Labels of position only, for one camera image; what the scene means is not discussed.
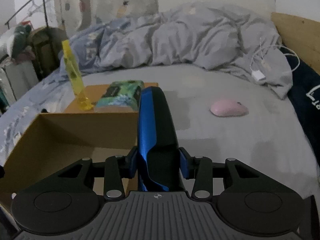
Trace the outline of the blue black electric shaver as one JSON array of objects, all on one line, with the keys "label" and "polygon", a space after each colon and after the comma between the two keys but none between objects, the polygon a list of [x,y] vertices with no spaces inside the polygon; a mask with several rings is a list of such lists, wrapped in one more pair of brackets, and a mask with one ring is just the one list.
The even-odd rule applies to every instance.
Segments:
[{"label": "blue black electric shaver", "polygon": [[180,151],[163,90],[142,90],[138,115],[139,188],[149,192],[184,191]]}]

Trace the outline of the green tissue pack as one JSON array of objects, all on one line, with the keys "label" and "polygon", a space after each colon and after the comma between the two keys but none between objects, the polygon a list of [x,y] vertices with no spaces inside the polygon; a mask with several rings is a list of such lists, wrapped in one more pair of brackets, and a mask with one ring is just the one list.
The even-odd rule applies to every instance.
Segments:
[{"label": "green tissue pack", "polygon": [[140,95],[144,88],[142,80],[115,81],[97,101],[94,111],[109,112],[122,108],[138,111]]}]

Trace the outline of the yellow spray bottle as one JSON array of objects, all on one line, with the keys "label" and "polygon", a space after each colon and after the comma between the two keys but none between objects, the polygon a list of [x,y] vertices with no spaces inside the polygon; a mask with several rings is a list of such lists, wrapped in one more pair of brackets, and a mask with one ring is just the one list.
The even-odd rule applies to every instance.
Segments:
[{"label": "yellow spray bottle", "polygon": [[89,111],[93,108],[93,104],[85,93],[85,87],[79,70],[76,57],[72,52],[69,40],[62,41],[63,60],[72,90],[75,95],[75,101],[78,108],[82,111]]}]

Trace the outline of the brown cardboard box lid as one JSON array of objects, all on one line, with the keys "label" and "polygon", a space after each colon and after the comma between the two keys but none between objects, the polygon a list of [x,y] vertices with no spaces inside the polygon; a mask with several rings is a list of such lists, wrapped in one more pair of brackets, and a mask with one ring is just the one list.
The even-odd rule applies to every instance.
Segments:
[{"label": "brown cardboard box lid", "polygon": [[[91,103],[93,104],[93,108],[89,111],[82,111],[78,108],[75,99],[68,105],[68,107],[64,110],[65,113],[132,113],[137,111],[129,111],[127,108],[122,108],[121,110],[112,110],[109,112],[95,112],[94,107],[100,97],[106,92],[109,85],[91,85],[85,87],[85,93]],[[157,87],[158,83],[144,83],[145,88],[147,87]]]}]

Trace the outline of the grey patterned bed sheet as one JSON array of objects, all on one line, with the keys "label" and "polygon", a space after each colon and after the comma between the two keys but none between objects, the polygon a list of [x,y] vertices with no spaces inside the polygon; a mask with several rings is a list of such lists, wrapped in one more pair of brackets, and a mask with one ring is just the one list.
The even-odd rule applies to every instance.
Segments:
[{"label": "grey patterned bed sheet", "polygon": [[[190,64],[95,73],[85,85],[120,80],[156,82],[170,107],[180,145],[192,155],[221,162],[228,157],[285,184],[302,197],[319,198],[319,165],[289,99],[268,88]],[[248,108],[248,114],[218,117],[210,112],[220,99]]]}]

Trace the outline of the pink computer mouse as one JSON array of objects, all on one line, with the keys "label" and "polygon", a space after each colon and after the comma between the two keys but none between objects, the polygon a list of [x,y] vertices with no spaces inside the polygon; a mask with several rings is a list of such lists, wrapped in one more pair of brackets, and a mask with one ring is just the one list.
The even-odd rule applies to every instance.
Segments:
[{"label": "pink computer mouse", "polygon": [[248,114],[248,108],[242,103],[231,99],[220,99],[215,101],[210,112],[218,117],[236,117]]}]

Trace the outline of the brown cardboard box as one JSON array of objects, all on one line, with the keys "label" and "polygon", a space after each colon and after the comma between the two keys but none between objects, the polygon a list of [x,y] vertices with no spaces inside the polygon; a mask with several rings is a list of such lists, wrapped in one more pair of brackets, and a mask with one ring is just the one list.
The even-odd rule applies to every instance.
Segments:
[{"label": "brown cardboard box", "polygon": [[138,114],[42,113],[29,125],[4,164],[1,207],[11,195],[78,161],[127,155],[136,144]]}]

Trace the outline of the grey blue duvet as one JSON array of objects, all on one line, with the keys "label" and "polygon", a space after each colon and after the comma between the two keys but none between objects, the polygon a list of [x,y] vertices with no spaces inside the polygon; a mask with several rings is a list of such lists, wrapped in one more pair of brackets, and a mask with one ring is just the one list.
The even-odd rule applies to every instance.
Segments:
[{"label": "grey blue duvet", "polygon": [[[267,72],[256,82],[249,68],[263,46],[280,44],[275,25],[248,9],[216,2],[185,3],[166,12],[122,17],[92,25],[70,38],[82,75],[117,68],[193,64],[267,86],[281,99],[293,85],[292,74]],[[265,57],[283,71],[290,65],[278,50]]]}]

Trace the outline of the brown bedside cabinet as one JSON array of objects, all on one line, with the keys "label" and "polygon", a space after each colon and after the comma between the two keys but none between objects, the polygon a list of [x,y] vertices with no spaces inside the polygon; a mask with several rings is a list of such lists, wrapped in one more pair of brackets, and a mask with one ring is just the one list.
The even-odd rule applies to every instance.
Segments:
[{"label": "brown bedside cabinet", "polygon": [[35,55],[32,63],[39,81],[60,66],[61,42],[66,39],[66,32],[60,28],[40,27],[30,32],[27,45],[31,46]]}]

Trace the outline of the white green plush toy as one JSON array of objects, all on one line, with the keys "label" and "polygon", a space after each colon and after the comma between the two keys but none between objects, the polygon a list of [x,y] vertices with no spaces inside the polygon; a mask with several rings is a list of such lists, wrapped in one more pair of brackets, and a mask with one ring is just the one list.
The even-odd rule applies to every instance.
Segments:
[{"label": "white green plush toy", "polygon": [[22,51],[24,51],[31,30],[31,25],[18,24],[2,34],[1,59],[5,56],[15,59]]}]

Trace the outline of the wooden headboard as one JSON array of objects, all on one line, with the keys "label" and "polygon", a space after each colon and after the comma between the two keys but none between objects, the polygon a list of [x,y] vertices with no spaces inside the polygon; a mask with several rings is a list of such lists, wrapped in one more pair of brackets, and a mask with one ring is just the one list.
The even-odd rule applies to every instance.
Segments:
[{"label": "wooden headboard", "polygon": [[273,12],[271,20],[285,45],[319,73],[320,26],[318,21]]}]

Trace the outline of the pineapple print curtain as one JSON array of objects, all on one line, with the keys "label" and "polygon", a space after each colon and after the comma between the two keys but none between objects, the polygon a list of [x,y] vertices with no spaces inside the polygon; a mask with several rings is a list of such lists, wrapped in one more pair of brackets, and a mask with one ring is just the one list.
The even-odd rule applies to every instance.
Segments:
[{"label": "pineapple print curtain", "polygon": [[58,26],[68,36],[128,15],[154,14],[158,0],[54,0]]}]

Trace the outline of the black clothes rack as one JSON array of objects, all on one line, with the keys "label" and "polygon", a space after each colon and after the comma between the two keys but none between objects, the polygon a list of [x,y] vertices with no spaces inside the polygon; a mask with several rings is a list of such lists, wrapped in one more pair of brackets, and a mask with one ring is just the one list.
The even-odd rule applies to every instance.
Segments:
[{"label": "black clothes rack", "polygon": [[[35,0],[28,0],[24,5],[20,7],[5,23],[4,25],[9,29],[10,22],[30,3],[34,3]],[[37,5],[35,10],[43,10],[44,25],[38,28],[34,28],[31,21],[23,20],[20,22],[22,25],[28,25],[31,27],[30,34],[27,37],[27,45],[31,46],[31,51],[35,55],[35,59],[32,60],[35,73],[38,80],[43,80],[56,70],[59,59],[57,51],[54,46],[52,28],[49,26],[48,14],[47,14],[47,0],[42,0],[41,5]]]}]

